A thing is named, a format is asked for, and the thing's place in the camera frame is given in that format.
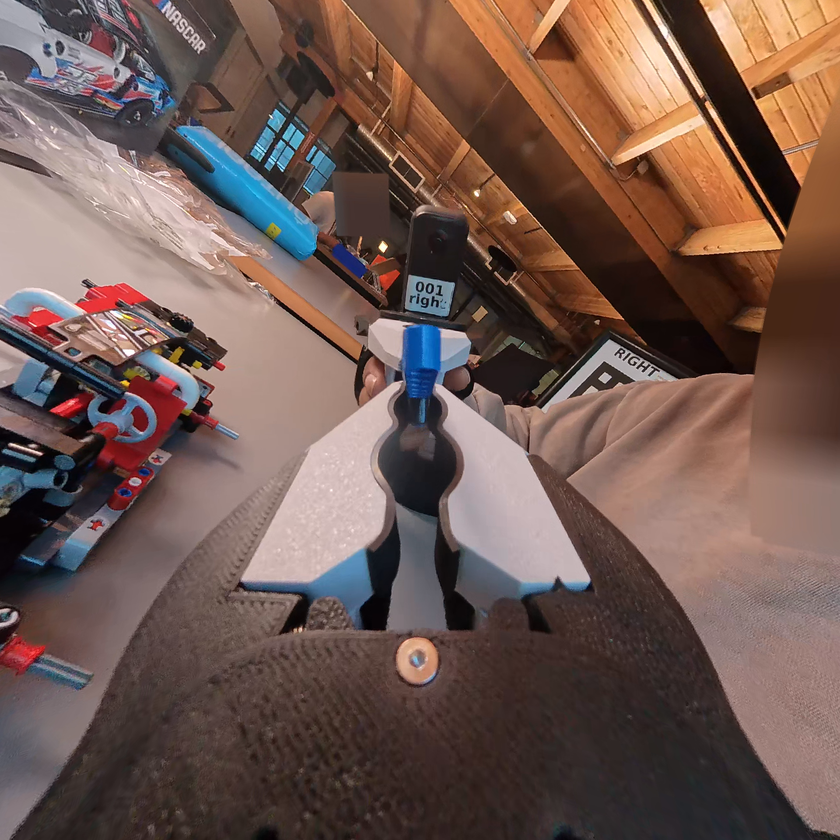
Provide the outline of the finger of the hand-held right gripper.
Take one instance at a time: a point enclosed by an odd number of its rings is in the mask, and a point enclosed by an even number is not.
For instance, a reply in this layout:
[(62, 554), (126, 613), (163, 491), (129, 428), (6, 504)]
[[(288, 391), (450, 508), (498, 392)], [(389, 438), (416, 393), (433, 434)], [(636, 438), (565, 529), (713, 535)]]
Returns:
[(403, 369), (404, 323), (372, 323), (367, 348), (385, 367), (385, 382), (394, 382)]
[(468, 365), (471, 341), (466, 332), (432, 327), (432, 362), (435, 385), (469, 389), (473, 376)]

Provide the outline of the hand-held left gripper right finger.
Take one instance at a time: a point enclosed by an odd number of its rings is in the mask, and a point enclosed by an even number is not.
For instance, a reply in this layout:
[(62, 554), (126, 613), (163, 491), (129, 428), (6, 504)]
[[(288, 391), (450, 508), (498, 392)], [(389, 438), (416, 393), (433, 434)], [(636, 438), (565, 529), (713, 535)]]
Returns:
[(583, 592), (591, 577), (529, 457), (506, 432), (435, 387), (456, 477), (440, 499), (439, 524), (457, 572), (455, 592), (476, 613), (556, 585)]

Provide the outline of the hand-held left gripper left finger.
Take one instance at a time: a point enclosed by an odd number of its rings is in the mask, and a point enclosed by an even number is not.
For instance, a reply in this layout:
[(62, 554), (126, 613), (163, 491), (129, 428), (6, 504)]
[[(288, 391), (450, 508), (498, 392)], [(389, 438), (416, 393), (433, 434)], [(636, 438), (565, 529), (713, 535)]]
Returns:
[(385, 388), (303, 457), (240, 585), (337, 599), (359, 629), (384, 630), (400, 563), (396, 502), (379, 467), (402, 384)]

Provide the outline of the blue lego connector piece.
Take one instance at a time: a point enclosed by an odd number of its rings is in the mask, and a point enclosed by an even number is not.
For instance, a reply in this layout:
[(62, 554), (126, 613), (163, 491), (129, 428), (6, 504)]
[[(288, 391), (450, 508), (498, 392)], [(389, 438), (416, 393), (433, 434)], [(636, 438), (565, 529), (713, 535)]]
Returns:
[(440, 329), (425, 323), (405, 327), (401, 366), (407, 397), (413, 400), (431, 397), (441, 370)]

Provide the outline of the lego car model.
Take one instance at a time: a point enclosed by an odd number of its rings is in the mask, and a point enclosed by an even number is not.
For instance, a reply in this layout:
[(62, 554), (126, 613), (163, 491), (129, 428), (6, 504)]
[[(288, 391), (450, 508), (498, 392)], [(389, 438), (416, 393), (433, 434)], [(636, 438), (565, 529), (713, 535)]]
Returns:
[(77, 571), (154, 480), (177, 431), (237, 439), (212, 416), (227, 350), (133, 287), (2, 303), (2, 343), (26, 355), (1, 392), (2, 574)]

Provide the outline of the red grey lego axle piece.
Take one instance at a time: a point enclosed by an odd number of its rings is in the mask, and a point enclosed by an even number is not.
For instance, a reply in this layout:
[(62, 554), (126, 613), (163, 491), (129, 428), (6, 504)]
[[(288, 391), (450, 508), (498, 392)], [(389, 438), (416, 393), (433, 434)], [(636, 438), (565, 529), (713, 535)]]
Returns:
[(27, 642), (19, 634), (21, 612), (14, 606), (1, 604), (1, 666), (16, 676), (26, 673), (48, 679), (74, 690), (86, 688), (93, 678), (92, 672), (56, 658), (46, 652), (46, 647)]

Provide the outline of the lego set box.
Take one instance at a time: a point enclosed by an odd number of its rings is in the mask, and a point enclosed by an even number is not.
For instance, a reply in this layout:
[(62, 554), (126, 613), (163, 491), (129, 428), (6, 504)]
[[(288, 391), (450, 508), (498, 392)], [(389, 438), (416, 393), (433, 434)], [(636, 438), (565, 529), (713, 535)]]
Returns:
[(1, 2), (2, 90), (26, 90), (127, 151), (155, 149), (216, 53), (203, 2)]

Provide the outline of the person's right hand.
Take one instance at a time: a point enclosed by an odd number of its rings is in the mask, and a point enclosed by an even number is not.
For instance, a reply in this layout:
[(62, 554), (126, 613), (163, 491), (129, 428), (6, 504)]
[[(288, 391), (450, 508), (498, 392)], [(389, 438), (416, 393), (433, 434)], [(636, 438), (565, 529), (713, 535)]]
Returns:
[(371, 353), (363, 353), (356, 372), (354, 388), (358, 406), (378, 396), (388, 386), (384, 363)]

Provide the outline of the framed black white sign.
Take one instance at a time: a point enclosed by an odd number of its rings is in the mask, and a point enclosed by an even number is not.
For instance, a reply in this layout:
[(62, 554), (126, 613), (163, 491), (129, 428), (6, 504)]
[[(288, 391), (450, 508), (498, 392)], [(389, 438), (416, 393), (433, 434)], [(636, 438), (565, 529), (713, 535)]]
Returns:
[(673, 382), (696, 373), (638, 341), (608, 330), (537, 399), (543, 411), (576, 396), (635, 382)]

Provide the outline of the blue inflated bag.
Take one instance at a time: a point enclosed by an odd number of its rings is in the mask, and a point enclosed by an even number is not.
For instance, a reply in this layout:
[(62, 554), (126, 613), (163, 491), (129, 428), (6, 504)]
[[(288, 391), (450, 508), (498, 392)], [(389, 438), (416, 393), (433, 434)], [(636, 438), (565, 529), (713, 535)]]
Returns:
[(204, 126), (168, 128), (162, 149), (205, 194), (250, 222), (299, 261), (318, 248), (319, 228)]

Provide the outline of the clear plastic bags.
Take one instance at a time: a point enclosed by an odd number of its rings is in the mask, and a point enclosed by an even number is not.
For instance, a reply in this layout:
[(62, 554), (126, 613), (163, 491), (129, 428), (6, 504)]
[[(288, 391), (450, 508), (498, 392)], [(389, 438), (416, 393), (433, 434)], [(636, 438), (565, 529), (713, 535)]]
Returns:
[(214, 274), (236, 257), (266, 258), (211, 200), (159, 155), (121, 150), (17, 84), (1, 83), (2, 150), (54, 177), (112, 226)]

